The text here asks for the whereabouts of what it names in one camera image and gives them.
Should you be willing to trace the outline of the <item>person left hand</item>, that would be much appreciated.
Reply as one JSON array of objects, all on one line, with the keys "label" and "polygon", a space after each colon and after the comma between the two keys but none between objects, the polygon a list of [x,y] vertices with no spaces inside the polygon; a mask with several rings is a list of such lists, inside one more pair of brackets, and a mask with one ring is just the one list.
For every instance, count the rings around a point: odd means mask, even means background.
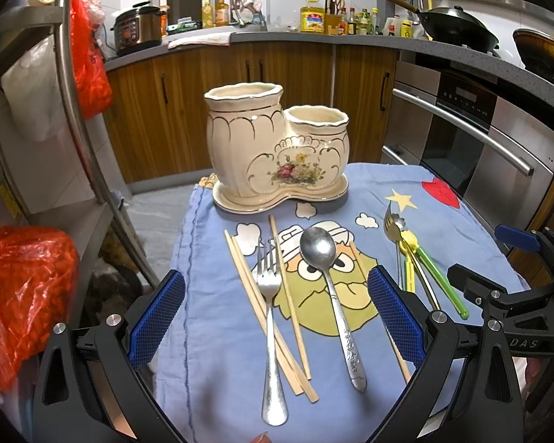
[{"label": "person left hand", "polygon": [[268,434],[264,432],[253,438],[250,443],[272,443],[272,441],[269,438]]}]

